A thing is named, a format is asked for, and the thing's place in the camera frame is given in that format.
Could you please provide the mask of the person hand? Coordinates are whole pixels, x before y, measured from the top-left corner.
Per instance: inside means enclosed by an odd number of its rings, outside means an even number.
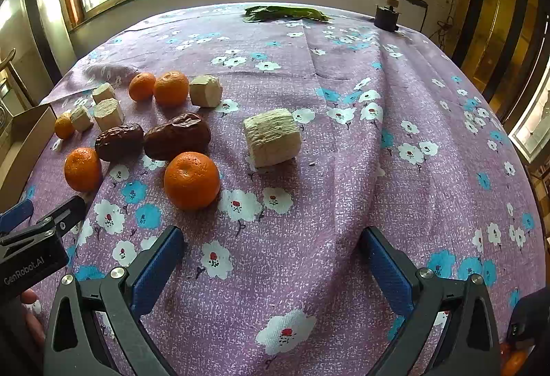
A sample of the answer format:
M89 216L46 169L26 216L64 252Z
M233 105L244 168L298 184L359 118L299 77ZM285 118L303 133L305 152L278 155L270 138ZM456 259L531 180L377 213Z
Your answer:
M39 301L39 298L32 289L27 289L21 294L21 303L25 308L24 318L27 329L36 344L43 347L46 340L46 333L41 322L36 317L34 310L32 309L32 306L36 304L37 301Z

